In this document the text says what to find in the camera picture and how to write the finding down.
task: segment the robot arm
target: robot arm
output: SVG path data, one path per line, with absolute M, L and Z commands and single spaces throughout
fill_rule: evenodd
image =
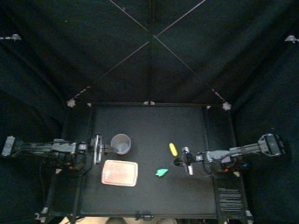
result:
M 286 154 L 283 143 L 278 135 L 267 134 L 260 137 L 258 143 L 228 150 L 215 150 L 198 153 L 196 157 L 187 147 L 182 149 L 182 157 L 175 159 L 174 164 L 186 167 L 186 172 L 192 175 L 192 163 L 211 164 L 218 167 L 218 172 L 227 172 L 243 159 L 252 155 L 278 157 Z

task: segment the floor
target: floor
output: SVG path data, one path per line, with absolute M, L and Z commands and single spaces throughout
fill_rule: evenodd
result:
M 80 224 L 106 224 L 108 217 L 86 217 L 83 220 L 79 220 L 76 223 Z M 135 218 L 126 218 L 127 224 L 142 224 L 143 220 L 136 220 Z M 158 219 L 147 221 L 146 224 L 155 224 Z M 64 218 L 60 224 L 70 224 L 70 220 Z

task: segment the plastic tray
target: plastic tray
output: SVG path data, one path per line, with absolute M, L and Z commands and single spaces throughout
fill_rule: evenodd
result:
M 102 172 L 102 183 L 112 186 L 135 186 L 138 163 L 107 160 Z

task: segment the yellow marker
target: yellow marker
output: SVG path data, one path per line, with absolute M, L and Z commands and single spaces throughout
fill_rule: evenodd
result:
M 175 157 L 178 157 L 178 150 L 175 149 L 175 146 L 174 146 L 172 143 L 170 143 L 170 149 L 171 149 L 172 155 L 174 155 Z

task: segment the green object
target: green object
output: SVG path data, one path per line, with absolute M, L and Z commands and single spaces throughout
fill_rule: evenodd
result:
M 167 172 L 168 172 L 168 169 L 159 169 L 156 171 L 156 174 L 155 175 L 160 178 Z

